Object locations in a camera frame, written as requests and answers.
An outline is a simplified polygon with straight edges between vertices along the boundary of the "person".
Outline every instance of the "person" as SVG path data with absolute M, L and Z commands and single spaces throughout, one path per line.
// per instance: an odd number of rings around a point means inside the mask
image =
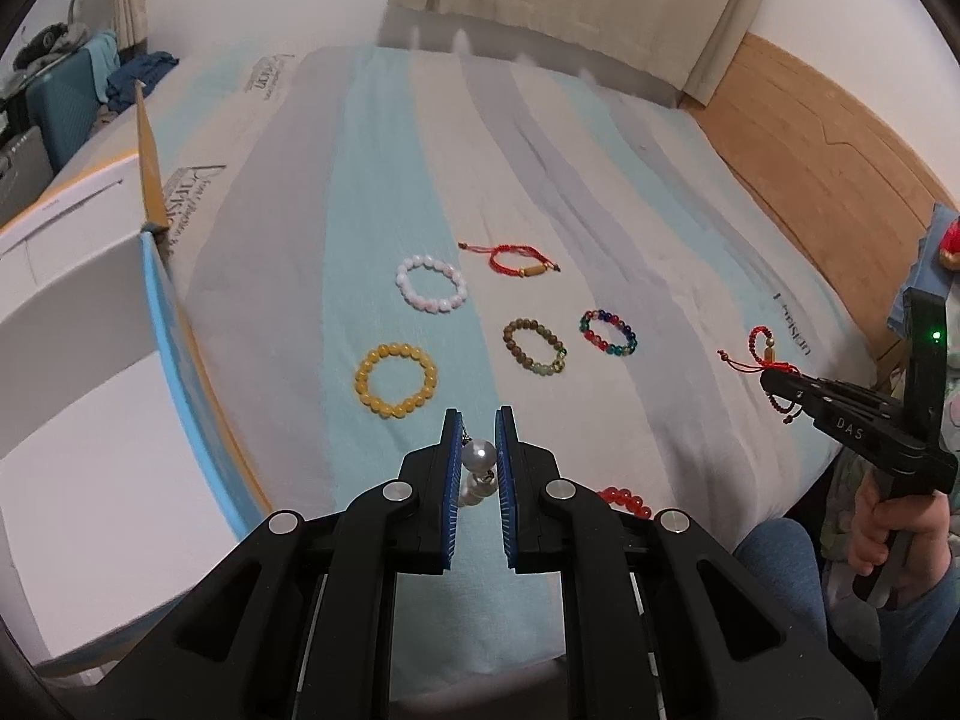
M 848 562 L 869 576 L 887 560 L 890 531 L 914 533 L 896 578 L 896 608 L 879 610 L 880 717 L 909 688 L 960 610 L 960 572 L 953 565 L 949 500 L 942 493 L 881 501 L 872 471 L 856 493 Z M 799 523 L 772 519 L 757 525 L 733 551 L 744 567 L 827 644 L 816 555 Z

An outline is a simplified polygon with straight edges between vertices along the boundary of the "red string bracelet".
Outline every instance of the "red string bracelet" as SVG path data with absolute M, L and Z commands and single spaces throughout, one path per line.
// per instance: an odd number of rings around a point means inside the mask
M 767 340 L 767 346 L 763 351 L 763 359 L 760 359 L 760 356 L 757 354 L 757 336 L 763 334 Z M 769 327 L 764 327 L 762 324 L 758 327 L 755 327 L 750 331 L 750 338 L 747 341 L 747 346 L 750 347 L 750 354 L 757 362 L 756 365 L 750 365 L 748 362 L 738 362 L 737 360 L 731 360 L 731 357 L 723 351 L 723 349 L 718 349 L 717 354 L 720 355 L 720 359 L 726 362 L 733 370 L 736 370 L 740 373 L 762 373 L 767 368 L 774 368 L 775 370 L 785 370 L 788 373 L 800 373 L 800 369 L 795 365 L 790 365 L 789 362 L 777 362 L 776 353 L 774 351 L 774 334 L 770 331 Z M 780 413 L 784 413 L 786 418 L 784 418 L 784 424 L 789 425 L 795 418 L 800 416 L 800 413 L 803 411 L 802 408 L 797 406 L 796 403 L 791 403 L 789 406 L 782 406 L 771 394 L 767 394 L 767 400 L 770 401 L 770 405 L 774 407 Z
M 606 488 L 597 494 L 611 506 L 617 504 L 627 509 L 634 517 L 650 519 L 654 515 L 653 510 L 643 504 L 643 498 L 640 495 L 634 495 L 627 488 Z
M 498 247 L 474 247 L 474 245 L 464 244 L 459 242 L 458 247 L 461 247 L 464 251 L 474 251 L 477 254 L 489 254 L 490 267 L 496 271 L 498 274 L 503 274 L 505 276 L 539 276 L 540 274 L 545 274 L 549 269 L 551 271 L 560 272 L 560 266 L 555 262 L 551 262 L 549 259 L 540 254 L 534 247 L 527 247 L 526 245 L 513 245 L 513 244 L 502 244 Z M 532 257 L 535 260 L 539 260 L 541 264 L 530 266 L 529 268 L 507 268 L 505 265 L 501 265 L 496 261 L 498 254 L 504 254 L 510 252 L 512 254 L 519 254 L 522 257 Z

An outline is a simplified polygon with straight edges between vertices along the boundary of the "open box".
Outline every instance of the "open box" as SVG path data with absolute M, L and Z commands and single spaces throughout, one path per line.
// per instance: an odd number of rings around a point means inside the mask
M 136 152 L 0 230 L 0 614 L 64 673 L 128 647 L 269 509 L 157 252 L 137 105 Z

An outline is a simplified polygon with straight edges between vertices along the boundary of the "striped bed sheet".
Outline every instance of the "striped bed sheet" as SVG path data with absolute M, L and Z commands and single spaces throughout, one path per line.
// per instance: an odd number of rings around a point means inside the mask
M 563 475 L 685 509 L 733 547 L 789 508 L 835 446 L 808 421 L 785 426 L 717 349 L 745 357 L 765 324 L 805 373 L 872 383 L 838 296 L 682 111 L 499 60 L 256 42 L 187 57 L 148 110 L 174 284 L 275 509 L 342 509 L 435 442 L 446 408 L 491 439 L 508 403 Z M 135 141 L 125 115 L 62 177 Z M 534 245 L 562 271 L 507 278 L 461 241 Z M 403 302 L 395 271 L 417 253 L 457 264 L 462 308 Z M 449 292 L 435 274 L 412 279 Z M 634 355 L 577 337 L 592 308 L 627 319 Z M 501 337 L 517 317 L 565 342 L 561 375 L 517 365 Z M 376 418 L 353 390 L 358 362 L 389 341 L 439 368 L 436 396 L 402 420 Z M 373 386 L 400 400 L 417 376 L 381 365 Z M 401 577 L 395 696 L 563 653 L 558 579 L 512 575 L 499 523 L 496 497 L 463 509 L 453 570 Z

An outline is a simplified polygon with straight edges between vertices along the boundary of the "suitcase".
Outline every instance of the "suitcase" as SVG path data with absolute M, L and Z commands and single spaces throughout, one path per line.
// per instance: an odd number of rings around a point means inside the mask
M 60 172 L 90 134 L 100 101 L 90 53 L 83 49 L 42 71 L 27 86 L 30 124 L 43 134 L 50 166 Z
M 31 127 L 0 151 L 0 227 L 34 203 L 54 173 L 40 129 Z

